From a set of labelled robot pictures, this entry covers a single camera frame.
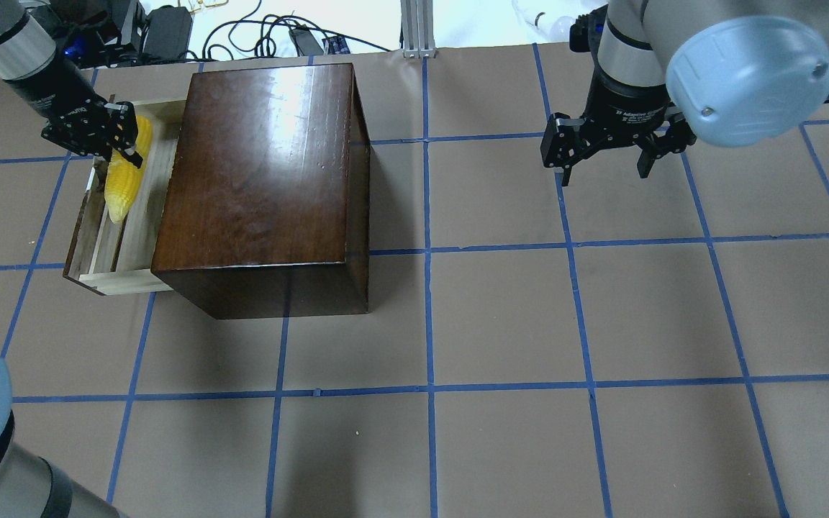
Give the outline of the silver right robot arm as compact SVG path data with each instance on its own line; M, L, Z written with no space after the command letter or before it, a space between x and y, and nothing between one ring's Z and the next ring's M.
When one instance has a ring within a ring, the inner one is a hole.
M547 120L540 161L562 170L637 147L636 170L703 141L779 137L829 103L829 1L610 1L571 26L592 57L578 118Z

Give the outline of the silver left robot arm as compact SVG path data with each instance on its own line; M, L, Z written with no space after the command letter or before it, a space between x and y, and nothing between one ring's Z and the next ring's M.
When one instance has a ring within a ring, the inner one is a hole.
M141 170L147 127L132 103L96 94L55 40L17 1L0 1L0 79L46 118L42 136L78 156ZM122 512L14 439L9 368L0 358L0 517L121 517Z

